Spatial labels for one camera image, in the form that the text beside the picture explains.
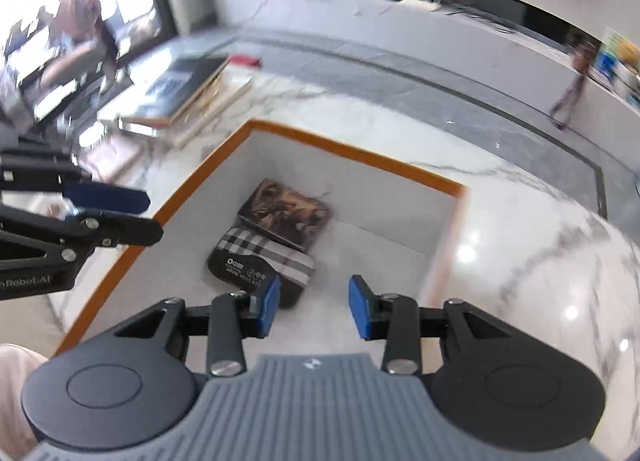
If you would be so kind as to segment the plaid black case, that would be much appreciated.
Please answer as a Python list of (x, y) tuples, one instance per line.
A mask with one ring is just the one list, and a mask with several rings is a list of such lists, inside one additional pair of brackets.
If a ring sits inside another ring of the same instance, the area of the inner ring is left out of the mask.
[(314, 259), (243, 226), (230, 228), (207, 259), (218, 279), (253, 293), (266, 280), (281, 281), (279, 305), (293, 308), (314, 276)]

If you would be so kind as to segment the brown patterned tin box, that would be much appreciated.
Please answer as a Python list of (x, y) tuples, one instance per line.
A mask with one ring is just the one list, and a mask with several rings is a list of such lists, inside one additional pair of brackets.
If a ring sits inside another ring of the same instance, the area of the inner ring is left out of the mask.
[(307, 252), (331, 219), (323, 202), (266, 178), (243, 203), (239, 220), (280, 244)]

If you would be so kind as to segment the orange storage box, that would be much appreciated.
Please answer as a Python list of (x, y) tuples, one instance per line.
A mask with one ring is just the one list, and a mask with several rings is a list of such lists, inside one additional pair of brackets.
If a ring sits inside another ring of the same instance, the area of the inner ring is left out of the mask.
[(466, 189), (410, 164), (273, 122), (252, 120), (171, 187), (155, 211), (158, 244), (124, 252), (62, 341), (94, 337), (137, 311), (180, 297), (204, 305), (230, 290), (209, 273), (209, 254), (230, 230), (261, 244), (283, 241), (314, 263), (297, 303), (281, 309), (267, 339), (250, 339), (250, 363), (267, 354), (365, 351), (347, 302), (350, 277), (428, 304), (450, 274)]

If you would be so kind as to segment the stack of books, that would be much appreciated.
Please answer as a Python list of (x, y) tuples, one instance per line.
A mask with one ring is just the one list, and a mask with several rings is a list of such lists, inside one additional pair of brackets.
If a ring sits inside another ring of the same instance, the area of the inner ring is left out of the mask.
[(117, 129), (186, 147), (252, 86), (252, 77), (228, 68), (228, 56), (181, 58), (116, 118)]

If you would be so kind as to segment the red small box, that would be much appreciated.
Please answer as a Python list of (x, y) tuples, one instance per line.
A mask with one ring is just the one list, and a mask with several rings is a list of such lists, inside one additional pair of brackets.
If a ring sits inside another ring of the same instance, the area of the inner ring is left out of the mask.
[(259, 57), (243, 54), (233, 54), (230, 56), (230, 62), (235, 66), (262, 68), (262, 60)]

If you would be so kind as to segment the brown tripod stand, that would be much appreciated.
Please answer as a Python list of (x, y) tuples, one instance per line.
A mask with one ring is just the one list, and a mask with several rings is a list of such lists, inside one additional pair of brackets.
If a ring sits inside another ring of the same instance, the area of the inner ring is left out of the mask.
[(580, 42), (575, 47), (572, 66), (577, 76), (549, 111), (551, 122), (560, 131), (566, 128), (570, 118), (573, 117), (575, 108), (582, 98), (582, 92), (589, 78), (589, 71), (596, 55), (596, 47), (587, 40)]

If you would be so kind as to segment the colourful snack box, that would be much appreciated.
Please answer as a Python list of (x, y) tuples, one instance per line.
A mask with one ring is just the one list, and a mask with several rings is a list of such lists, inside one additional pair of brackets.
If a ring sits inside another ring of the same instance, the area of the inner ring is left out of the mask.
[(591, 77), (639, 109), (639, 47), (620, 32), (612, 28), (605, 30)]

